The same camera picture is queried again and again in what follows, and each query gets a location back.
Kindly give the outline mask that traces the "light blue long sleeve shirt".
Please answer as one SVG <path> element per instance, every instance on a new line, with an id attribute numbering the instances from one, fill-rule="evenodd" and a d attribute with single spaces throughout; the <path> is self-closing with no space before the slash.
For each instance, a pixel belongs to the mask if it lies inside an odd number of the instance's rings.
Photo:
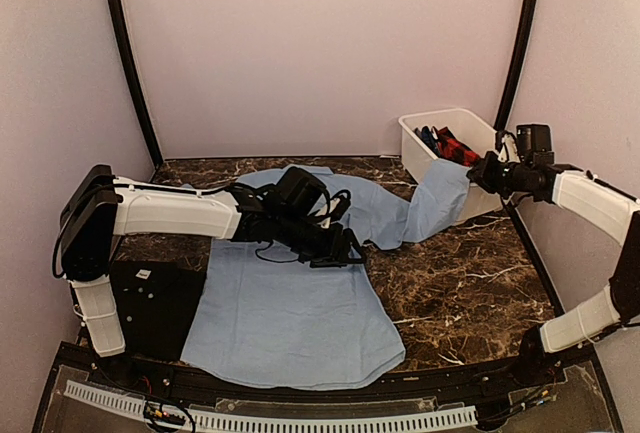
<path id="1" fill-rule="evenodd" d="M 330 192 L 348 190 L 342 223 L 359 242 L 393 250 L 460 216 L 465 167 L 434 161 L 410 199 L 367 179 L 313 167 Z M 282 245 L 213 241 L 204 291 L 181 360 L 254 388 L 328 391 L 371 384 L 400 365 L 401 336 L 361 265 L 313 269 Z"/>

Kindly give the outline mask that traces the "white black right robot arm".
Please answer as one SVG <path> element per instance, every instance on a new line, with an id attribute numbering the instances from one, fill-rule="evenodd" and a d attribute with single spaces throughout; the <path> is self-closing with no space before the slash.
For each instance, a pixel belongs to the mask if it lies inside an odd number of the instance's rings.
<path id="1" fill-rule="evenodd" d="M 548 229 L 531 224 L 567 311 L 524 334 L 510 377 L 530 387 L 569 350 L 639 324 L 639 200 L 589 171 L 555 162 L 551 152 L 508 161 L 489 152 L 468 173 L 504 199 L 530 196 Z"/>

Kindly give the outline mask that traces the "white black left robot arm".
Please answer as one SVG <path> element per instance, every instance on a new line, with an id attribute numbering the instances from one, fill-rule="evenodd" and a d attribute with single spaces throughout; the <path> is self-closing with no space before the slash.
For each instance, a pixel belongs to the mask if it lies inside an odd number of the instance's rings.
<path id="1" fill-rule="evenodd" d="M 290 167 L 274 184 L 232 182 L 216 189 L 185 189 L 137 182 L 96 165 L 60 215 L 51 270 L 70 283 L 101 370 L 120 389 L 141 380 L 126 342 L 109 280 L 115 236 L 195 235 L 232 242 L 279 243 L 312 268 L 362 264 L 355 233 L 340 220 L 351 194 L 330 194 L 316 176 Z"/>

